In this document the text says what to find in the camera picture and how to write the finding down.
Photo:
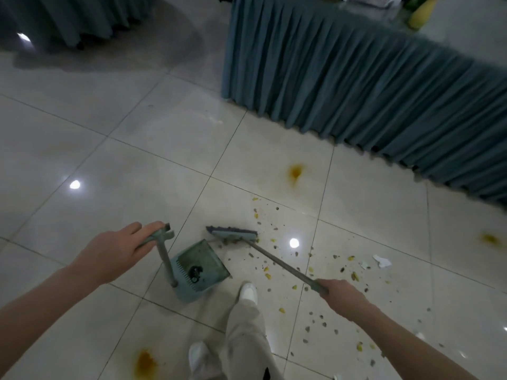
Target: pleated fabric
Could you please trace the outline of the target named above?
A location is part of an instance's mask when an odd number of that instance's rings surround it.
[[[507,69],[319,0],[234,0],[222,96],[507,205]]]
[[[80,34],[108,39],[113,25],[149,16],[155,0],[0,0],[0,16],[9,26],[44,46],[58,37],[76,46]]]

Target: beige pants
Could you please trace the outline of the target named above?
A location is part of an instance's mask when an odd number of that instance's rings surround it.
[[[251,300],[239,300],[227,320],[227,358],[231,380],[282,380],[266,339],[264,317]],[[227,380],[216,356],[207,358],[192,380]]]

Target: forearm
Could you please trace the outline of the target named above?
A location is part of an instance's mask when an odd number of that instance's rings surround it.
[[[376,306],[354,320],[384,352],[403,380],[477,380],[455,362],[391,320]]]
[[[92,287],[72,268],[62,268],[0,310],[0,377]]]

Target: left hand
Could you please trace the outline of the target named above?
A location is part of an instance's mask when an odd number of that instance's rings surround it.
[[[134,222],[116,232],[100,233],[92,238],[68,268],[92,286],[110,283],[148,254],[157,243],[150,241],[138,248],[139,244],[164,226],[161,221],[145,226]]]

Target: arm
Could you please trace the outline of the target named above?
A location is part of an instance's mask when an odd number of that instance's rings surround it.
[[[137,246],[163,226],[136,222],[95,236],[70,265],[0,309],[0,377],[65,312],[147,255],[156,242]]]
[[[477,380],[454,361],[389,319],[345,280],[318,280],[321,295],[340,316],[356,323],[384,352],[403,380]]]

